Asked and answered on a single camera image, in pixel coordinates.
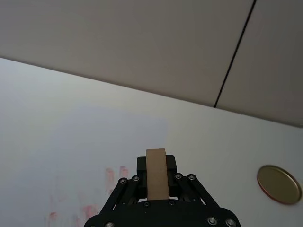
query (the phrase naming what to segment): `cardboard piece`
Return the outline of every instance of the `cardboard piece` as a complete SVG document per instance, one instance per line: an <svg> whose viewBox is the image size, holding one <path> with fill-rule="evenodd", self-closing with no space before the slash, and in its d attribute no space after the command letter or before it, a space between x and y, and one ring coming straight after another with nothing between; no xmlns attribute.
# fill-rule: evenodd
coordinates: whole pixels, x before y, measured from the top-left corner
<svg viewBox="0 0 303 227"><path fill-rule="evenodd" d="M146 150L147 200L168 200L165 149Z"/></svg>

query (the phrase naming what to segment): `round metal lid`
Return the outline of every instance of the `round metal lid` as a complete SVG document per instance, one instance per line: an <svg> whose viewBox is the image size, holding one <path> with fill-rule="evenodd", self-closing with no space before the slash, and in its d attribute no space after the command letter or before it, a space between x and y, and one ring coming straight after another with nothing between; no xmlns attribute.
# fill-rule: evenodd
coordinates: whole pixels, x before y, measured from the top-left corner
<svg viewBox="0 0 303 227"><path fill-rule="evenodd" d="M302 197L302 189L296 179L277 166L263 166L257 174L259 186L273 200L283 204L295 204Z"/></svg>

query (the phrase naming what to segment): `bolt head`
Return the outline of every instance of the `bolt head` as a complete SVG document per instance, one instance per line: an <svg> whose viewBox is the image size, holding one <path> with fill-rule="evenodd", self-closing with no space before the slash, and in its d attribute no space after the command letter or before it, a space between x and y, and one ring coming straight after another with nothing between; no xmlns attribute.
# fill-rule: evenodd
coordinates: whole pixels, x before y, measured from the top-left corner
<svg viewBox="0 0 303 227"><path fill-rule="evenodd" d="M149 206L150 206L150 203L149 203L149 202L145 202L145 203L144 203L144 206L145 206L145 207L149 207Z"/></svg>
<svg viewBox="0 0 303 227"><path fill-rule="evenodd" d="M234 220L232 220L231 218L230 219L227 219L226 221L225 221L225 223L227 224L227 226L229 226L229 227L236 227L236 222L234 221Z"/></svg>
<svg viewBox="0 0 303 227"><path fill-rule="evenodd" d="M112 223L112 222L107 222L105 225L104 225L104 227L114 227L115 225L114 225L114 223Z"/></svg>
<svg viewBox="0 0 303 227"><path fill-rule="evenodd" d="M191 180L191 181L195 180L195 176L194 176L194 175L189 175L188 178L189 178L189 180Z"/></svg>
<svg viewBox="0 0 303 227"><path fill-rule="evenodd" d="M181 174L176 174L176 175L175 175L175 178L177 178L177 179L181 179L181 177L182 177Z"/></svg>
<svg viewBox="0 0 303 227"><path fill-rule="evenodd" d="M212 225L212 226L218 224L217 219L215 219L214 217L209 217L209 218L207 219L207 222L208 222L210 225Z"/></svg>

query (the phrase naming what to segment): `ceiling panel seam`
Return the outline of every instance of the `ceiling panel seam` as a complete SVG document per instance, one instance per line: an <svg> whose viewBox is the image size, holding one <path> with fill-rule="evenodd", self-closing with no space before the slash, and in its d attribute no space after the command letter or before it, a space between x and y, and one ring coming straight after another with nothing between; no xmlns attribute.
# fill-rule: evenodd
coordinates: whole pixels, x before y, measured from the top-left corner
<svg viewBox="0 0 303 227"><path fill-rule="evenodd" d="M219 99L220 99L221 93L222 93L223 88L224 88L224 85L225 85L225 82L226 82L227 77L228 77L228 75L229 75L229 72L230 72L230 70L231 70L231 68L232 68L233 61L234 61L234 59L235 59L235 57L236 57L236 55L237 55L238 48L239 48L239 46L240 46L240 44L241 44L243 35L244 35L244 33L245 33L245 29L246 29L247 24L248 24L248 22L249 22L249 20L250 20L250 16L251 16L251 14L252 14L252 12L253 12L253 10L254 10L254 7L255 7L256 2L257 2L257 0L254 0L253 3L252 3L252 5L251 5L251 7L250 7L250 11L249 11L249 13L248 13L248 15L247 15L247 18L246 18L244 27L243 27L243 29L242 29L241 35L240 35L240 37L239 37L238 43L237 43L236 48L235 48L235 51L234 51L234 53L233 53L233 55L232 55L231 63L229 64L229 67L228 67L228 69L227 69L227 71L226 71L226 74L225 74L224 80L223 80L223 82L222 82L222 85L221 85L221 88L220 88L218 97L217 97L217 99L216 99L216 102L214 103L214 108L217 107L218 101L219 101Z"/></svg>

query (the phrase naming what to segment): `ceiling panel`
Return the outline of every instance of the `ceiling panel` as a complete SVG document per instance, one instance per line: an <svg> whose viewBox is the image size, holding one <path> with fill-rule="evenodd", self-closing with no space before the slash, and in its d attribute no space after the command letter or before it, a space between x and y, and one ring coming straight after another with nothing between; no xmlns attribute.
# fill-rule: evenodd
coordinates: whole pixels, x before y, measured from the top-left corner
<svg viewBox="0 0 303 227"><path fill-rule="evenodd" d="M0 56L214 105L252 0L2 0Z"/></svg>
<svg viewBox="0 0 303 227"><path fill-rule="evenodd" d="M303 126L302 9L257 1L217 107Z"/></svg>

